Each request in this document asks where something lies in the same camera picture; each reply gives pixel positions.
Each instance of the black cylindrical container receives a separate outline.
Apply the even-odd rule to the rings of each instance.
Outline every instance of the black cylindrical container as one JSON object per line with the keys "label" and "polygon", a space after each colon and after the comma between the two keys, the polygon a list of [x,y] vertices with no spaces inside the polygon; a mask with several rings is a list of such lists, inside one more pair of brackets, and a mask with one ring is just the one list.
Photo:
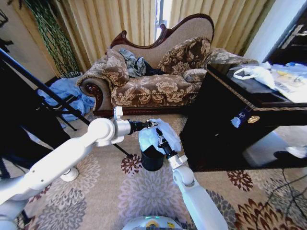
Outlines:
{"label": "black cylindrical container", "polygon": [[142,152],[142,166],[148,171],[157,171],[163,165],[164,155],[157,151],[153,145]]}

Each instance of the floral carpet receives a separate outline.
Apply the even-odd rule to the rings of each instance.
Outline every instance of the floral carpet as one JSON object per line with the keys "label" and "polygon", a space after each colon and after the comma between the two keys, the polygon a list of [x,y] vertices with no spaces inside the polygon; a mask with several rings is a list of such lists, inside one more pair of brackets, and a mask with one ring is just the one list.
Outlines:
{"label": "floral carpet", "polygon": [[[178,134],[186,121],[182,115],[124,118],[158,117]],[[70,134],[79,136],[85,130],[80,123],[78,131]],[[119,145],[134,154],[133,158],[126,158],[114,146],[94,148],[77,164],[80,175],[74,181],[57,179],[31,198],[25,210],[33,219],[26,229],[119,230],[132,218],[160,215],[195,230],[168,163],[165,161],[156,172],[145,170],[137,133]],[[207,189],[230,230],[306,230],[306,174],[307,168],[298,168],[197,172],[195,177]]]}

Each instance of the blue cloth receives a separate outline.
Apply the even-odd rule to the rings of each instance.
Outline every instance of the blue cloth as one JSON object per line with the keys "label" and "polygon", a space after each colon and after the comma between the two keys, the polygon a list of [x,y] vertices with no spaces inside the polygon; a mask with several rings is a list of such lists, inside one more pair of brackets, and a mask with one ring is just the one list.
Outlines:
{"label": "blue cloth", "polygon": [[[75,86],[75,83],[78,79],[79,77],[59,79],[50,86],[50,89],[62,99],[65,99],[69,95],[77,97],[75,101],[70,103],[70,106],[74,109],[80,110],[82,116],[84,116],[94,106],[95,98],[83,94],[81,90]],[[58,104],[57,101],[51,98],[44,91],[38,90],[37,93],[38,95],[43,96],[49,105],[55,106]],[[67,121],[78,119],[72,114],[63,114],[63,117]]]}

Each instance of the floral upholstery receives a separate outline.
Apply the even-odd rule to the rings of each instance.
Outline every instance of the floral upholstery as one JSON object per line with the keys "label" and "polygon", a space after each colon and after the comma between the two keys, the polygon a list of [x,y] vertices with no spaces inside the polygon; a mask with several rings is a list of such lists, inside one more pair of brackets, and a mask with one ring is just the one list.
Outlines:
{"label": "floral upholstery", "polygon": [[241,57],[221,48],[213,47],[205,61],[207,64],[259,64],[258,61]]}
{"label": "floral upholstery", "polygon": [[112,85],[114,84],[114,82],[111,81],[112,78],[109,77],[109,74],[106,71],[106,60],[107,60],[106,56],[97,60],[92,65],[92,67],[90,67],[89,70],[87,70],[82,75],[82,77],[79,78],[79,80],[76,82],[76,85],[81,86],[82,82],[88,78],[98,78],[98,79],[106,80],[109,85],[109,88],[112,89]]}
{"label": "floral upholstery", "polygon": [[183,79],[187,82],[202,82],[206,73],[205,69],[189,69],[183,73]]}
{"label": "floral upholstery", "polygon": [[209,55],[211,42],[205,37],[195,37],[184,41],[163,55],[158,68],[167,74],[182,74],[188,69],[204,66]]}
{"label": "floral upholstery", "polygon": [[144,76],[114,87],[111,102],[124,107],[187,105],[195,100],[200,87],[201,82],[186,82],[179,75]]}
{"label": "floral upholstery", "polygon": [[113,49],[106,52],[106,71],[112,83],[116,86],[123,86],[129,80],[129,74],[124,57]]}

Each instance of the beige curtain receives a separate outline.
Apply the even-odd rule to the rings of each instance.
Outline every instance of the beige curtain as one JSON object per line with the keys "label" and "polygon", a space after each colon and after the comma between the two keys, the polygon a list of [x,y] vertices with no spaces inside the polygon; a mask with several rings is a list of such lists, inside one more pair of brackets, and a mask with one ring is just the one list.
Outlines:
{"label": "beige curtain", "polygon": [[205,13],[214,23],[212,46],[244,54],[275,0],[173,0],[170,27],[188,15]]}
{"label": "beige curtain", "polygon": [[102,57],[123,30],[129,41],[146,46],[154,42],[155,0],[54,1],[59,23],[66,29],[77,60],[86,71]]}

